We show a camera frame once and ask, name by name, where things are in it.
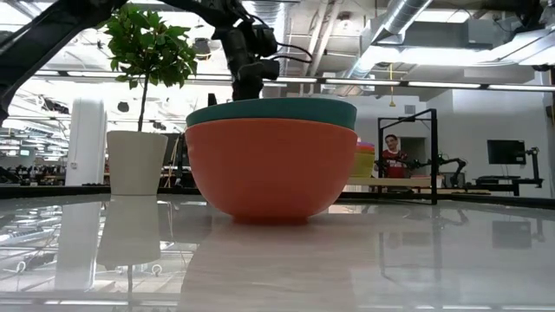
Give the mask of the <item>large teal bowl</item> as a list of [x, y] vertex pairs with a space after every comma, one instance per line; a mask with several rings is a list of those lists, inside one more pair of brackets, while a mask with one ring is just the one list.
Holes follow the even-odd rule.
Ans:
[[186, 124], [191, 127], [215, 120], [271, 118], [316, 121], [353, 130], [356, 115], [356, 107], [346, 101], [312, 97], [264, 98], [203, 107], [187, 115]]

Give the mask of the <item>large coral orange bowl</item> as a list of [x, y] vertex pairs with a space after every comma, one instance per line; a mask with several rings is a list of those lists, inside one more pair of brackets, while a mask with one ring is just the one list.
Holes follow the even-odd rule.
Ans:
[[347, 127], [290, 119], [215, 120], [185, 136], [201, 195], [244, 223], [303, 223], [333, 205], [357, 142]]

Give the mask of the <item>small yellow bowl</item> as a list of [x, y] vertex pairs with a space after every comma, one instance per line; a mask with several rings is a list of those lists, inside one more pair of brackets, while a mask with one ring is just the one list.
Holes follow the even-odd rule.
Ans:
[[350, 176], [353, 178], [369, 178], [375, 166], [375, 157], [356, 156]]

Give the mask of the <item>green leafy plant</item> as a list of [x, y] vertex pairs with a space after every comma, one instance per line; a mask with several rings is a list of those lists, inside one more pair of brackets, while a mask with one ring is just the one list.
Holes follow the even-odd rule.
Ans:
[[131, 3], [115, 10], [104, 26], [110, 36], [110, 68], [119, 73], [115, 79], [131, 89], [142, 88], [137, 126], [141, 131], [148, 86], [181, 88], [197, 74], [196, 53], [187, 42], [189, 28], [168, 25], [159, 13]]

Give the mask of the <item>ceiling strip light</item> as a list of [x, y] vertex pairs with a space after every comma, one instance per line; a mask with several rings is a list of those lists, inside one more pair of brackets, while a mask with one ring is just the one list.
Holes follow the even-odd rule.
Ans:
[[343, 78], [326, 78], [323, 84], [332, 85], [349, 85], [349, 86], [392, 86], [397, 87], [400, 85], [399, 81], [391, 80], [357, 80], [357, 79], [343, 79]]
[[476, 83], [434, 82], [434, 81], [408, 81], [407, 87], [411, 88], [451, 88], [451, 89], [480, 89]]

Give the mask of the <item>white plant pot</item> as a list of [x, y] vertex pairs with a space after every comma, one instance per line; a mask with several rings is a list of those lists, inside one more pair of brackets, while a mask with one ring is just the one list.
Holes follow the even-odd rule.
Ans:
[[167, 136], [159, 133], [111, 131], [107, 133], [111, 194], [153, 196], [167, 149]]

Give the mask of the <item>person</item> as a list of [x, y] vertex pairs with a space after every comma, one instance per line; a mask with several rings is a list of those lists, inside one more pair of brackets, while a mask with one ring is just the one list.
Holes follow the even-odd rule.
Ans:
[[382, 151], [382, 159], [385, 162], [384, 176], [391, 179], [404, 179], [407, 177], [407, 167], [404, 160], [408, 159], [408, 155], [399, 147], [398, 137], [394, 134], [388, 134], [385, 137], [387, 148]]

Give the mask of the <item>black computer monitor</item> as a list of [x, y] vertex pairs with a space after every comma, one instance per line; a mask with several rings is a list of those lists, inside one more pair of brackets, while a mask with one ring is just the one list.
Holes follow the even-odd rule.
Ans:
[[523, 140], [488, 140], [486, 145], [490, 165], [526, 164], [526, 145]]

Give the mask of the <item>black background desk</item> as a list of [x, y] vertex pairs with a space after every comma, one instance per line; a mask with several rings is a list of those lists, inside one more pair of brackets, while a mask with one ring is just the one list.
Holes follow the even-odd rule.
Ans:
[[532, 178], [521, 178], [520, 176], [482, 176], [475, 180], [476, 185], [490, 192], [511, 192], [514, 197], [520, 196], [522, 185], [534, 185], [541, 188], [544, 180], [539, 176], [539, 149], [532, 147], [526, 150], [526, 155], [532, 157]]

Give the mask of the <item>silver ceiling air duct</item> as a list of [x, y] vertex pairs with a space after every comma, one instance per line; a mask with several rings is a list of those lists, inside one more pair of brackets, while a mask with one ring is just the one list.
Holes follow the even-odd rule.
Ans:
[[390, 0], [383, 14], [367, 21], [359, 37], [360, 54], [341, 77], [365, 79], [379, 63], [394, 63], [406, 31], [433, 1]]

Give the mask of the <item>wooden shelf with black frame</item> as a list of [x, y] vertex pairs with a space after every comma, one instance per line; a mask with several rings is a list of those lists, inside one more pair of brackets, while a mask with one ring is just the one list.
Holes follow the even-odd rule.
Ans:
[[377, 130], [378, 130], [378, 163], [382, 163], [382, 149], [384, 143], [384, 133], [386, 129], [395, 127], [402, 123], [415, 122], [415, 121], [429, 121], [430, 122], [430, 154], [431, 160], [429, 165], [431, 166], [431, 173], [428, 179], [391, 179], [383, 178], [382, 170], [378, 170], [378, 177], [349, 177], [347, 185], [359, 185], [359, 186], [372, 186], [377, 188], [377, 193], [375, 194], [377, 198], [381, 197], [383, 194], [384, 187], [408, 187], [410, 189], [422, 189], [431, 188], [431, 205], [436, 205], [438, 201], [438, 191], [437, 191], [437, 176], [439, 172], [439, 146], [438, 146], [438, 118], [437, 110], [435, 108], [429, 108], [420, 111], [417, 114], [409, 115], [407, 117], [397, 117], [397, 118], [378, 118], [377, 119]]

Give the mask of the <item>black aluminium table frame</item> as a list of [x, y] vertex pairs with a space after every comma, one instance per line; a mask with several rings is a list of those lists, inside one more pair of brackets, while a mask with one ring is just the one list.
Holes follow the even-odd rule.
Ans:
[[[108, 186], [2, 186], [0, 199], [13, 198], [40, 198], [109, 194]], [[337, 201], [340, 203], [369, 203], [374, 200], [424, 200], [431, 203], [433, 199], [439, 203], [441, 200], [451, 200], [488, 205], [505, 205], [544, 209], [555, 211], [555, 198], [523, 198], [523, 197], [498, 197], [492, 195], [478, 195], [467, 193], [432, 194], [425, 193], [370, 193], [370, 192], [342, 192]]]

